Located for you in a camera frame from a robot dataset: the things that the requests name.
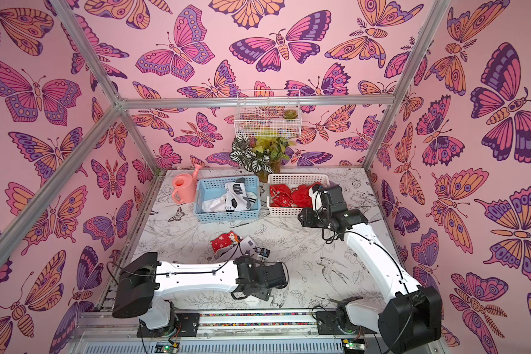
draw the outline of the metal rail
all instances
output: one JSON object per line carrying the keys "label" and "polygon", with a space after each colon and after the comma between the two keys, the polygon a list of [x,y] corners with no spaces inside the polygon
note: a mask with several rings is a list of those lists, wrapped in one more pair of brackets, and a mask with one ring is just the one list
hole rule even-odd
{"label": "metal rail", "polygon": [[120,110],[113,106],[89,131],[83,141],[75,147],[51,178],[40,188],[28,205],[0,235],[0,267],[18,247],[21,240],[39,219],[43,210],[59,195],[67,181],[74,175],[81,163],[92,151],[102,135],[118,117]]}
{"label": "metal rail", "polygon": [[409,59],[405,64],[403,74],[401,75],[401,78],[395,87],[394,94],[396,100],[386,109],[386,112],[383,114],[383,118],[379,123],[379,127],[374,138],[372,139],[372,143],[368,149],[366,158],[364,159],[363,166],[366,171],[368,171],[372,161],[374,161],[375,154],[378,151],[379,146],[382,144],[389,126],[393,123],[395,116],[401,107],[401,101],[411,85],[411,81],[415,76],[417,69],[419,68],[419,63],[421,63],[421,60],[425,55],[425,51],[431,44],[432,38],[434,37],[437,28],[441,24],[449,4],[450,0],[435,0],[432,3],[431,10],[425,19],[423,26],[419,30],[419,36],[415,42],[415,46],[413,46],[411,54],[409,55]]}

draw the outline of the white basket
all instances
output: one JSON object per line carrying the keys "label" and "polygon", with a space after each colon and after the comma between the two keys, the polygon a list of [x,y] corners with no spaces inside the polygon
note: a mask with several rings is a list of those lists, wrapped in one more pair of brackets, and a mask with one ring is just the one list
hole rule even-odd
{"label": "white basket", "polygon": [[[301,136],[302,113],[299,104],[299,95],[284,96],[286,90],[270,89],[280,91],[283,96],[260,97],[256,102],[255,92],[258,90],[239,90],[237,92],[236,113],[234,115],[234,130],[236,135],[247,135],[250,137],[275,138],[284,137],[287,139]],[[284,119],[283,113],[286,110],[297,112],[297,118]]]}
{"label": "white basket", "polygon": [[[328,187],[329,181],[326,174],[300,174],[300,173],[272,173],[268,176],[267,182],[269,185],[284,184],[287,187],[297,188],[300,185],[312,185],[315,182],[320,182],[324,187]],[[269,215],[271,216],[298,216],[303,208],[278,208],[270,206],[269,190],[266,192],[267,206],[269,208]]]}

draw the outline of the black cable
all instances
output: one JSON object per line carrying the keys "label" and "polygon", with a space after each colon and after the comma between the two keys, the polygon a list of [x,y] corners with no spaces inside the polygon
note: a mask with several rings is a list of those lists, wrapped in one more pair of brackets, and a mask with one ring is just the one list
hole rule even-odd
{"label": "black cable", "polygon": [[[357,232],[354,232],[354,231],[350,231],[350,230],[346,230],[346,231],[343,231],[343,232],[339,232],[337,234],[335,234],[335,236],[338,236],[338,235],[342,235],[342,234],[345,234],[347,232],[350,232],[350,233],[354,233],[362,238],[364,238],[365,240],[367,240],[368,242],[372,241],[371,239],[369,239],[368,237],[364,236],[364,235],[361,235]],[[401,277],[401,280],[403,280],[403,273],[401,272],[401,267],[397,264],[397,262],[395,261],[395,259],[389,254],[389,252],[384,248],[382,247],[380,244],[378,244],[377,242],[374,242],[373,244],[375,244],[377,247],[381,248],[382,251],[384,251],[387,256],[391,259],[391,261],[393,261],[393,263],[395,264],[395,266],[397,267],[397,271],[399,272],[399,277]],[[395,339],[395,341],[388,347],[388,349],[383,352],[382,354],[388,354],[389,351],[391,350],[391,348],[393,348],[395,346],[395,344],[397,344],[397,341],[401,338],[401,336],[403,335],[403,332],[405,332],[405,329],[407,328],[407,325],[409,324],[409,321],[411,320],[411,317],[413,316],[413,299],[411,299],[411,296],[409,295],[409,290],[407,289],[407,286],[405,285],[404,282],[402,282],[403,284],[403,287],[405,288],[405,295],[407,295],[407,297],[409,297],[409,305],[411,306],[410,307],[410,311],[409,311],[409,317],[407,318],[407,321],[405,322],[405,325],[403,326],[401,332],[399,332],[399,335],[397,336],[397,338]]]}
{"label": "black cable", "polygon": [[142,338],[142,346],[144,347],[144,351],[145,351],[145,354],[149,354],[148,353],[148,350],[145,349],[145,344],[144,344],[144,335],[142,334],[142,320],[141,319],[137,319],[139,322],[140,322],[140,338]]}
{"label": "black cable", "polygon": [[379,354],[382,354],[382,347],[379,346],[378,337],[375,336],[375,333],[374,333],[374,339],[375,339],[375,342],[378,344]]}
{"label": "black cable", "polygon": [[[240,248],[240,242],[238,243],[238,245],[236,245],[236,247],[239,249]],[[226,262],[224,262],[223,265],[219,266],[218,269],[215,269],[215,270],[212,270],[212,271],[205,271],[205,272],[168,272],[168,273],[155,273],[155,274],[138,274],[138,273],[133,273],[133,272],[130,272],[130,271],[127,271],[125,270],[124,268],[122,268],[120,265],[117,265],[116,263],[110,261],[110,262],[107,262],[106,264],[108,263],[112,263],[114,266],[118,267],[119,269],[121,269],[122,271],[128,273],[128,274],[131,274],[131,275],[136,275],[136,276],[156,276],[156,275],[176,275],[176,274],[215,274],[217,273],[220,269],[224,268],[225,265],[227,265],[228,262],[230,262],[230,260],[232,259],[232,257],[234,257],[234,254],[236,253],[236,251],[234,251],[232,253],[232,255],[230,256],[230,258],[228,258],[228,260]]]}

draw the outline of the plastic basket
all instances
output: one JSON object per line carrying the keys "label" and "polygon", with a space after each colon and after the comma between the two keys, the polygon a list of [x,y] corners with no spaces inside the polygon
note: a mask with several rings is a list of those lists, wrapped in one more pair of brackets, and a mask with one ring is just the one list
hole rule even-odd
{"label": "plastic basket", "polygon": [[[234,182],[240,177],[246,179],[246,192],[252,192],[257,195],[257,201],[252,208],[247,211],[229,211],[229,212],[204,212],[203,201],[215,199],[227,192],[224,184]],[[225,220],[257,220],[260,213],[260,190],[257,176],[232,176],[220,178],[208,178],[199,180],[196,186],[195,215],[201,223],[216,223]]]}
{"label": "plastic basket", "polygon": [[[296,188],[300,185],[312,185],[320,182],[328,187],[329,180],[326,174],[300,174],[300,173],[272,173],[268,176],[267,182],[270,185],[284,184],[289,188]],[[267,191],[267,206],[271,216],[298,216],[303,208],[279,208],[272,207],[269,203],[269,190]]]}

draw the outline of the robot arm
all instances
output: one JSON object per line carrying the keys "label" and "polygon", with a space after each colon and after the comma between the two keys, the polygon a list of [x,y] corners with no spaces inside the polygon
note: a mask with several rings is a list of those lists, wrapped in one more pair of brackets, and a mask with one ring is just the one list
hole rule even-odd
{"label": "robot arm", "polygon": [[210,265],[160,262],[147,252],[120,272],[112,316],[138,317],[150,330],[172,327],[170,295],[185,291],[222,291],[234,299],[271,288],[283,288],[287,279],[282,263],[265,265],[248,256]]}

